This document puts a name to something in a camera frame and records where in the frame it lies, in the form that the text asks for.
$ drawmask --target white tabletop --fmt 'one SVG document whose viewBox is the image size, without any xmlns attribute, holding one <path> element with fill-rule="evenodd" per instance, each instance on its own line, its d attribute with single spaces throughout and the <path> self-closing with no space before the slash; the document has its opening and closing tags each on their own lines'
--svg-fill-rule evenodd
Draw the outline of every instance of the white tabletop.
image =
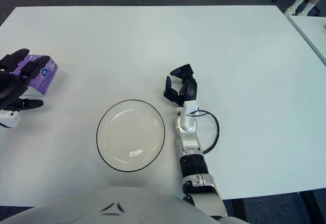
<svg viewBox="0 0 326 224">
<path fill-rule="evenodd" d="M 326 17 L 290 16 L 289 20 L 326 65 Z"/>
<path fill-rule="evenodd" d="M 205 156 L 224 199 L 326 187 L 326 67 L 274 6 L 27 7 L 0 27 L 0 53 L 50 55 L 59 68 L 44 106 L 0 130 L 0 204 L 37 206 L 107 186 L 182 196 L 166 76 L 190 63 L 201 109 L 220 121 Z M 113 104 L 141 99 L 161 114 L 152 164 L 118 172 L 96 148 Z M 204 147 L 215 136 L 198 118 Z"/>
</svg>

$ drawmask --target tissue box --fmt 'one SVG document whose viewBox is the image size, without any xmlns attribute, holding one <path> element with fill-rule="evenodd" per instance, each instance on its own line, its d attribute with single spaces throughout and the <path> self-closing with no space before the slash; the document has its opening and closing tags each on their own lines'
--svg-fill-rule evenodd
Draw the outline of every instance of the tissue box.
<svg viewBox="0 0 326 224">
<path fill-rule="evenodd" d="M 15 69 L 12 73 L 15 75 L 19 75 L 20 70 L 27 64 L 29 61 L 33 61 L 43 55 L 27 55 L 23 61 L 18 64 L 18 68 Z M 28 96 L 43 96 L 49 87 L 58 66 L 50 59 L 49 62 L 45 65 L 43 69 L 40 70 L 38 76 L 36 76 L 33 80 L 28 84 L 28 89 L 24 92 L 23 95 Z"/>
</svg>

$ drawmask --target black cord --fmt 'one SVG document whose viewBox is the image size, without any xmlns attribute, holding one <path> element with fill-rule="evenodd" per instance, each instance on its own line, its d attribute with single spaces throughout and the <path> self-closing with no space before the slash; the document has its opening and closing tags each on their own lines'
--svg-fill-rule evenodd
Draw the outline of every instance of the black cord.
<svg viewBox="0 0 326 224">
<path fill-rule="evenodd" d="M 219 137 L 220 137 L 220 125 L 219 125 L 219 121 L 217 120 L 217 118 L 215 117 L 215 115 L 213 115 L 212 113 L 208 112 L 208 111 L 205 111 L 205 110 L 198 110 L 198 112 L 203 112 L 204 114 L 201 114 L 201 115 L 198 115 L 198 116 L 193 116 L 193 117 L 199 117 L 199 116 L 204 116 L 204 115 L 210 115 L 213 117 L 213 119 L 215 120 L 215 123 L 216 123 L 216 127 L 217 127 L 217 134 L 216 134 L 216 137 L 215 137 L 215 140 L 213 142 L 213 144 L 211 146 L 208 147 L 208 149 L 204 150 L 203 153 L 204 154 L 207 154 L 209 151 L 211 151 L 215 146 L 216 144 L 218 143 L 218 140 L 219 140 Z"/>
</svg>

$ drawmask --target white sneaker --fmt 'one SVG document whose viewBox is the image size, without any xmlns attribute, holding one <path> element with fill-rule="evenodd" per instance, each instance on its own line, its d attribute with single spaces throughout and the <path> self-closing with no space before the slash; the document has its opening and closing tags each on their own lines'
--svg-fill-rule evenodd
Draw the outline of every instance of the white sneaker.
<svg viewBox="0 0 326 224">
<path fill-rule="evenodd" d="M 289 17 L 291 15 L 295 15 L 296 8 L 290 7 L 284 12 L 285 17 Z"/>
<path fill-rule="evenodd" d="M 308 15 L 308 14 L 305 13 L 305 12 L 303 12 L 303 11 L 297 14 L 297 16 L 307 16 L 307 15 Z"/>
</svg>

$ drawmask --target silver robot arm segment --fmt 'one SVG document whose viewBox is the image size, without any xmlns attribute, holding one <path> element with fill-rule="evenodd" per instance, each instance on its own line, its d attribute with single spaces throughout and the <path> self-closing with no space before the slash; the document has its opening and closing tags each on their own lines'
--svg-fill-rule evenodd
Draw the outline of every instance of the silver robot arm segment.
<svg viewBox="0 0 326 224">
<path fill-rule="evenodd" d="M 196 101 L 186 101 L 174 123 L 176 148 L 182 172 L 183 199 L 214 218 L 226 217 L 227 211 L 209 174 L 204 153 L 197 138 L 197 121 L 192 114 L 198 110 Z"/>
</svg>

